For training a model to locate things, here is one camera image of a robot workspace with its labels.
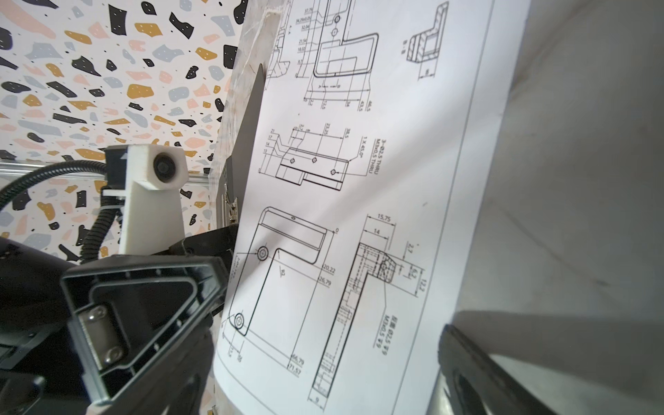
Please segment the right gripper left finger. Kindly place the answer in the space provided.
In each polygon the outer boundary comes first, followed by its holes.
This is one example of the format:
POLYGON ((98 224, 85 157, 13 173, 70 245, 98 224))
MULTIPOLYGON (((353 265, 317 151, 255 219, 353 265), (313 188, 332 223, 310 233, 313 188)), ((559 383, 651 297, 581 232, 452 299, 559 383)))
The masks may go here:
POLYGON ((197 414, 214 356, 222 259, 115 255, 66 271, 61 287, 82 381, 106 414, 197 414))

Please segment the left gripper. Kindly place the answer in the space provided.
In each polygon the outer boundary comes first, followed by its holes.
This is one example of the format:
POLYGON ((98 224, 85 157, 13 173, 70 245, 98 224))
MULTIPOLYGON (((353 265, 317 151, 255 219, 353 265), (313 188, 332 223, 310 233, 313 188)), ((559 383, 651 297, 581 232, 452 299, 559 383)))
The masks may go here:
MULTIPOLYGON (((228 270, 237 226, 188 237, 162 256, 210 256, 228 270)), ((1 411, 83 414, 91 401, 69 333, 61 279, 76 265, 12 240, 1 242, 1 411)))

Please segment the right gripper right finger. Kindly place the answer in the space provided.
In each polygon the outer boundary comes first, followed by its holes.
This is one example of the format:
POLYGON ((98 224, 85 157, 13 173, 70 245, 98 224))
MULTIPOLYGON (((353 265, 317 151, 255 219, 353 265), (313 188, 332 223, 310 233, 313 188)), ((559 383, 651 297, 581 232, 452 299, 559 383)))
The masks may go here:
POLYGON ((452 324, 439 339, 439 376, 429 414, 552 414, 452 324))

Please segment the technical drawing paper sheet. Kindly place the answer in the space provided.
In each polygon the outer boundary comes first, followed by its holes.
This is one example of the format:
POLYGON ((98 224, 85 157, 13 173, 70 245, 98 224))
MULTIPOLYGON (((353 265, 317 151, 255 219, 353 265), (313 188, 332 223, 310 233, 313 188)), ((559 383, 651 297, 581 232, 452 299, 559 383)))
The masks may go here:
POLYGON ((214 372, 244 414, 423 414, 530 4, 287 1, 214 372))

